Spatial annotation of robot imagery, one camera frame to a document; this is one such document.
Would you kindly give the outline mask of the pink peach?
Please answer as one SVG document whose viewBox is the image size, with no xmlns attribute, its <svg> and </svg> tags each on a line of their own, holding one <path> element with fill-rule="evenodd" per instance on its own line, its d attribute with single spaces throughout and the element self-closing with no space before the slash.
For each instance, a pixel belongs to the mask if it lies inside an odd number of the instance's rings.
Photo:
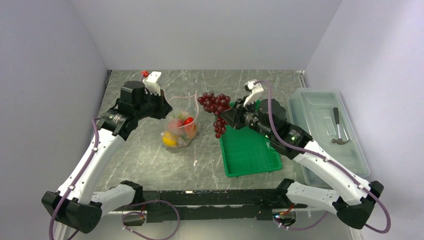
<svg viewBox="0 0 424 240">
<path fill-rule="evenodd" d="M 179 119 L 174 119 L 171 120 L 168 125 L 168 131 L 171 132 L 172 134 L 176 135 L 176 136 L 180 136 L 184 133 L 184 122 L 182 120 Z"/>
</svg>

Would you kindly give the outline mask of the dark purple grapes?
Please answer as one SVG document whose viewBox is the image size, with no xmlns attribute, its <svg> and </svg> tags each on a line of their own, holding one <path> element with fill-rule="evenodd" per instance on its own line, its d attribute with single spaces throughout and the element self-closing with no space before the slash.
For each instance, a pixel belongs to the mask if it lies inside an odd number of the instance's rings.
<svg viewBox="0 0 424 240">
<path fill-rule="evenodd" d="M 197 102 L 203 106 L 204 111 L 215 116 L 213 127 L 217 139 L 220 139 L 227 131 L 228 122 L 221 115 L 230 109 L 230 100 L 228 95 L 215 94 L 213 91 L 204 92 L 197 98 Z"/>
</svg>

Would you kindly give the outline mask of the clear zip top bag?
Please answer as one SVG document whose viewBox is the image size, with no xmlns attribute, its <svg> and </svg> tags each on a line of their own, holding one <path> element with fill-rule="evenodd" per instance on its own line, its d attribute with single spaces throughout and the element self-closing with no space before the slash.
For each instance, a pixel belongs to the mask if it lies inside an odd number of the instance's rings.
<svg viewBox="0 0 424 240">
<path fill-rule="evenodd" d="M 162 143 L 170 148 L 186 147 L 200 130 L 198 95 L 173 96 L 168 103 L 172 111 L 164 120 Z"/>
</svg>

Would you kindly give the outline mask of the red orange mango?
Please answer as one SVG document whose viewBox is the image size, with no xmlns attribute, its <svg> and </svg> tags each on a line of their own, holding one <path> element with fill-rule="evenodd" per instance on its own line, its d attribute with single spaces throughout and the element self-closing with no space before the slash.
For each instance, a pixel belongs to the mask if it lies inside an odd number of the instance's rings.
<svg viewBox="0 0 424 240">
<path fill-rule="evenodd" d="M 192 139 L 197 134 L 197 125 L 194 122 L 194 118 L 189 116 L 183 122 L 183 129 L 188 138 Z"/>
</svg>

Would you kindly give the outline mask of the yellow lemon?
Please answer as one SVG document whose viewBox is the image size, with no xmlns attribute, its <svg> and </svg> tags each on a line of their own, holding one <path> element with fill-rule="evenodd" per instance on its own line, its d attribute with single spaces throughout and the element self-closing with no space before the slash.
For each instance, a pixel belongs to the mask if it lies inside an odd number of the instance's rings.
<svg viewBox="0 0 424 240">
<path fill-rule="evenodd" d="M 169 131 L 165 131 L 161 135 L 162 143 L 167 147 L 177 148 L 179 146 L 179 137 Z"/>
</svg>

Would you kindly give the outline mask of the green plastic tray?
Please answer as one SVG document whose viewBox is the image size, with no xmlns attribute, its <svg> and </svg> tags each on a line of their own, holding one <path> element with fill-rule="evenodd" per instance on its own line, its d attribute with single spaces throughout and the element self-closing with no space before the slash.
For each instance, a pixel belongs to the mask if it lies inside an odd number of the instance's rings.
<svg viewBox="0 0 424 240">
<path fill-rule="evenodd" d="M 224 172 L 229 178 L 271 173 L 283 168 L 280 154 L 271 147 L 270 141 L 248 127 L 226 126 L 219 143 Z"/>
</svg>

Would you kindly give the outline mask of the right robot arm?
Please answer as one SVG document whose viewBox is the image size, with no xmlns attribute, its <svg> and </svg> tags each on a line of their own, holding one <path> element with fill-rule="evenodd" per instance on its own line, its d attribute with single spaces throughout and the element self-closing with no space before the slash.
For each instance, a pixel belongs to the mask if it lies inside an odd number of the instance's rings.
<svg viewBox="0 0 424 240">
<path fill-rule="evenodd" d="M 294 204 L 317 207 L 360 230 L 368 226 L 375 204 L 382 204 L 379 197 L 384 186 L 380 182 L 369 182 L 342 166 L 308 132 L 289 123 L 286 109 L 275 99 L 248 107 L 238 99 L 220 117 L 235 130 L 247 127 L 262 135 L 280 155 L 311 170 L 330 186 L 323 189 L 285 178 L 275 190 L 280 207 Z"/>
</svg>

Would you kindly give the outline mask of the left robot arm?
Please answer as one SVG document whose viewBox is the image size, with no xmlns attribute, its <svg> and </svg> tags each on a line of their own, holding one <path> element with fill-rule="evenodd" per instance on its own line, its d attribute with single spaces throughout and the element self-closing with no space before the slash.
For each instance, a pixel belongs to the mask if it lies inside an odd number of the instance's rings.
<svg viewBox="0 0 424 240">
<path fill-rule="evenodd" d="M 56 191 L 47 191 L 42 204 L 51 216 L 49 238 L 55 222 L 88 234 L 101 218 L 122 206 L 139 209 L 144 203 L 143 187 L 129 180 L 95 194 L 106 166 L 115 151 L 138 127 L 140 120 L 161 120 L 172 111 L 164 91 L 155 80 L 127 81 L 113 107 L 92 121 L 94 137 L 71 175 Z"/>
</svg>

